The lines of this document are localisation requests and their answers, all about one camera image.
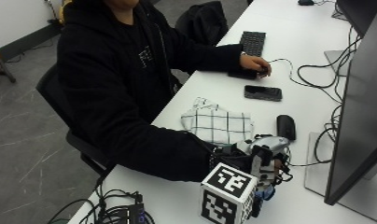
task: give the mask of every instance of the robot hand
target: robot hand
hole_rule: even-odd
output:
[[[290,140],[284,137],[258,135],[254,140],[240,141],[214,150],[214,165],[223,162],[258,178],[254,217],[259,215],[263,200],[268,201],[272,198],[275,185],[292,179],[292,176],[286,180],[282,178],[283,174],[290,175],[290,156],[284,150],[288,145]]]

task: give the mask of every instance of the black hoodie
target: black hoodie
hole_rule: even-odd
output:
[[[103,1],[74,0],[65,7],[57,66],[74,132],[117,164],[170,180],[201,181],[210,172],[209,153],[186,133],[150,123],[174,96],[178,82],[170,68],[236,70],[242,46],[195,44],[146,1],[134,13],[155,59],[151,83],[133,68],[138,52]]]

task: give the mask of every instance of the person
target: person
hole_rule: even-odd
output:
[[[266,66],[268,76],[270,64],[240,54],[240,45],[197,44],[146,0],[73,0],[64,12],[57,69],[74,132],[117,164],[169,180],[202,181],[210,153],[187,133],[151,125],[181,86],[171,68]]]

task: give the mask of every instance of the gray floor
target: gray floor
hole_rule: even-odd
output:
[[[171,25],[182,12],[205,0],[161,0],[157,8]],[[222,0],[228,25],[247,7],[246,0]],[[66,143],[66,125],[34,90],[56,63],[57,37],[28,50],[8,69],[17,78],[0,76],[0,224],[46,223],[72,201],[88,198],[97,173]],[[178,73],[179,79],[187,76]],[[61,215],[69,218],[81,203]]]

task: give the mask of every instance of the black chair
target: black chair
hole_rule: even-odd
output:
[[[60,115],[61,119],[66,123],[66,126],[69,127],[66,141],[81,151],[81,159],[99,175],[106,175],[115,164],[107,159],[102,151],[88,143],[74,132],[72,108],[68,104],[66,96],[61,89],[56,64],[46,71],[36,89],[46,99],[56,113]]]
[[[190,6],[179,16],[175,28],[198,43],[217,45],[228,32],[220,1]]]

